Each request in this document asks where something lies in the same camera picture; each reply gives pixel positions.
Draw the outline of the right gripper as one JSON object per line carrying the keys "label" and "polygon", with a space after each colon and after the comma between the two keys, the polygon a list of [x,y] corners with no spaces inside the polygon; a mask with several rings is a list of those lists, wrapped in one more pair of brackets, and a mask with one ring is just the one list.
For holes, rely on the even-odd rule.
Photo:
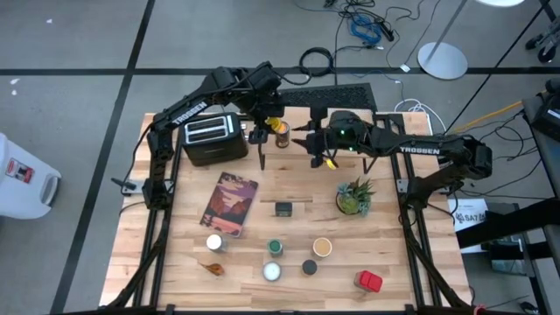
{"label": "right gripper", "polygon": [[354,112],[336,110],[332,112],[326,127],[322,120],[326,118],[325,108],[313,108],[311,120],[294,131],[307,131],[303,139],[292,139],[294,144],[303,147],[311,156],[311,168],[319,168],[328,158],[335,162],[335,151],[354,151],[375,157],[374,125],[363,121]]}

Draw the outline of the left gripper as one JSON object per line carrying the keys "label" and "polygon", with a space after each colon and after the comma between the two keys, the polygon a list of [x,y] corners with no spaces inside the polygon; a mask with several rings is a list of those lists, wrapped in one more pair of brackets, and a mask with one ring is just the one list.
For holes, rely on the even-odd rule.
{"label": "left gripper", "polygon": [[250,144],[266,144],[272,128],[266,123],[269,118],[284,116],[285,101],[278,91],[248,92],[239,100],[239,109],[250,117],[259,129],[253,129],[248,134]]}

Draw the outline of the yellow-lid spice jar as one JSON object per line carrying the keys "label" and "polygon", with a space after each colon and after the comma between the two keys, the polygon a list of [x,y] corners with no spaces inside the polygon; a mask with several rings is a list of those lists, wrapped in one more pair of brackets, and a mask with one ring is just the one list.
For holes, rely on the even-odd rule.
{"label": "yellow-lid spice jar", "polygon": [[284,121],[281,121],[275,127],[275,134],[276,134],[276,146],[278,148],[286,148],[290,145],[290,125]]}

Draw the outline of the white-lid spice jar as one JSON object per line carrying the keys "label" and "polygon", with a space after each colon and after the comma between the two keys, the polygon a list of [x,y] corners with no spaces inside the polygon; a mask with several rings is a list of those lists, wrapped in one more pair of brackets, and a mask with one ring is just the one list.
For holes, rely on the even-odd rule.
{"label": "white-lid spice jar", "polygon": [[227,249],[227,242],[221,235],[211,234],[206,238],[206,247],[214,253],[223,253]]}

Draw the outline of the black toaster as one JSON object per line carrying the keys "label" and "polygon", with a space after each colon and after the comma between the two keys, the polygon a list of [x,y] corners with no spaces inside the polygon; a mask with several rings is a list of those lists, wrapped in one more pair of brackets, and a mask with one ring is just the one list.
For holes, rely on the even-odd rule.
{"label": "black toaster", "polygon": [[183,149],[192,165],[214,165],[248,155],[241,121],[236,113],[199,115],[184,127]]}

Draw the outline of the black mesh panel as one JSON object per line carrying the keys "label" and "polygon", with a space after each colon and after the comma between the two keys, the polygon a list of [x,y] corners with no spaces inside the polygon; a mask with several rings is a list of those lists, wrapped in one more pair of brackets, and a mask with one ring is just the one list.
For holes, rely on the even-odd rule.
{"label": "black mesh panel", "polygon": [[292,107],[377,111],[375,98],[369,83],[288,88],[281,89],[279,93]]}

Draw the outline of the landscape cover book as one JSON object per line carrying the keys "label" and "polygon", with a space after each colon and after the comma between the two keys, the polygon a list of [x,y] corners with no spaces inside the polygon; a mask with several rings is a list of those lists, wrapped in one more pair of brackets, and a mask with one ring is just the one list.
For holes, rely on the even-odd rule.
{"label": "landscape cover book", "polygon": [[199,224],[232,237],[239,237],[255,200],[258,186],[253,180],[223,172]]}

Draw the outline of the potted succulent plant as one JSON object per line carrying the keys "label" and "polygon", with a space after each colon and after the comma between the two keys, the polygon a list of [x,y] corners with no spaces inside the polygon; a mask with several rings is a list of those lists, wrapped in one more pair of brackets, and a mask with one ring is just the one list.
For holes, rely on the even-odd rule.
{"label": "potted succulent plant", "polygon": [[367,215],[372,204],[372,196],[375,194],[372,187],[370,179],[360,178],[339,184],[336,193],[337,208],[345,215]]}

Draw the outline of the round tan-top tin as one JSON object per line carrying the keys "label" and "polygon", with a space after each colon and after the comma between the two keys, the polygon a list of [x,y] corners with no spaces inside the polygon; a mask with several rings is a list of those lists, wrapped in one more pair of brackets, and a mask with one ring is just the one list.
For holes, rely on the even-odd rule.
{"label": "round tan-top tin", "polygon": [[332,253],[333,245],[327,238],[319,237],[313,242],[311,250],[317,258],[323,259]]}

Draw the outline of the floral candle tin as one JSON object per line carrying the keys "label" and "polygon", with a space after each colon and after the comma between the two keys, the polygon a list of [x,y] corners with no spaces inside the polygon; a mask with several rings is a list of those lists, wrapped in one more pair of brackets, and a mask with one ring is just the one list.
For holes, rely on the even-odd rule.
{"label": "floral candle tin", "polygon": [[262,267],[262,276],[269,282],[277,281],[281,275],[282,269],[277,262],[266,262]]}

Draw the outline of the grey lamp stand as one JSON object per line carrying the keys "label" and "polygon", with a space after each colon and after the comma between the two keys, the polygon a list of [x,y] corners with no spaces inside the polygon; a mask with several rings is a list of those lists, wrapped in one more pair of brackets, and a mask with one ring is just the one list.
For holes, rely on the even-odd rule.
{"label": "grey lamp stand", "polygon": [[463,52],[455,45],[444,42],[454,22],[463,10],[467,0],[461,0],[440,37],[435,42],[423,45],[416,56],[419,66],[434,78],[451,81],[466,74],[468,61]]}

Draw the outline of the red-lid spice jar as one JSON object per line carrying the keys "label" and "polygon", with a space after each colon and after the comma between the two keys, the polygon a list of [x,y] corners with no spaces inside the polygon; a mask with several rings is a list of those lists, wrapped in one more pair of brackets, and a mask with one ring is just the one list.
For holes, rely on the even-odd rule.
{"label": "red-lid spice jar", "polygon": [[368,270],[362,270],[356,273],[353,283],[364,291],[378,293],[381,291],[383,279]]}

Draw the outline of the white paper sign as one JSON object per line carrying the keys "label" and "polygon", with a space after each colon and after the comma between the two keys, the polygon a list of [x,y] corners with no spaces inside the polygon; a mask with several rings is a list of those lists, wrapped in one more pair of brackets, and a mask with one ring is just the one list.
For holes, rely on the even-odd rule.
{"label": "white paper sign", "polygon": [[453,213],[456,232],[484,222],[488,210],[483,199],[448,199],[448,206]]}

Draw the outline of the black metal stand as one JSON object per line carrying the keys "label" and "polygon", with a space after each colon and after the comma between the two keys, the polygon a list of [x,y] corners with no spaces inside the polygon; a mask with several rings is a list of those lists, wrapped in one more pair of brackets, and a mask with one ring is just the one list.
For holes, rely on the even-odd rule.
{"label": "black metal stand", "polygon": [[521,260],[525,256],[531,260],[552,258],[560,268],[560,200],[545,199],[530,206],[516,209],[512,213],[491,213],[485,221],[459,230],[456,233],[461,249],[488,243],[510,235],[538,228],[559,228],[557,234],[548,234],[547,241],[519,246],[491,246],[497,260]]}

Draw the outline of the white lamp shade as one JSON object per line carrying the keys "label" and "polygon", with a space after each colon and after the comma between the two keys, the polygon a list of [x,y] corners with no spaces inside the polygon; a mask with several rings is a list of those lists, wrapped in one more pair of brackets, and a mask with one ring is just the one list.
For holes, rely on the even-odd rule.
{"label": "white lamp shade", "polygon": [[508,7],[514,7],[516,5],[522,4],[525,0],[475,0],[475,1],[491,7],[508,8]]}

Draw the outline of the white plastic bin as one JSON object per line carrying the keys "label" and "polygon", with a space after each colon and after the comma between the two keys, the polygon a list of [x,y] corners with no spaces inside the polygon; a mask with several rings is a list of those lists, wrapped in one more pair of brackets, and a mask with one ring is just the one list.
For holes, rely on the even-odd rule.
{"label": "white plastic bin", "polygon": [[34,220],[52,210],[62,176],[0,132],[0,216]]}

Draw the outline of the black device box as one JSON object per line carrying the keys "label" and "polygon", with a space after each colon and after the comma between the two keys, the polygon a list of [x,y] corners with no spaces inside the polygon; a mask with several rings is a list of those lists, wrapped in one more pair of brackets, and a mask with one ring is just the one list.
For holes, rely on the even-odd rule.
{"label": "black device box", "polygon": [[530,125],[545,136],[560,142],[560,94],[540,93],[536,99],[539,106],[530,120]]}

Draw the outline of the black caster wheel frame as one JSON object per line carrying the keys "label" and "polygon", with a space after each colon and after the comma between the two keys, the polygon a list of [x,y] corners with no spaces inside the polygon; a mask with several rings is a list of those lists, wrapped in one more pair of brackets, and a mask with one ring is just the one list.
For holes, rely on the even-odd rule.
{"label": "black caster wheel frame", "polygon": [[560,28],[547,30],[525,44],[526,50],[538,48],[537,58],[541,63],[550,63],[556,56],[557,47],[560,45]]}

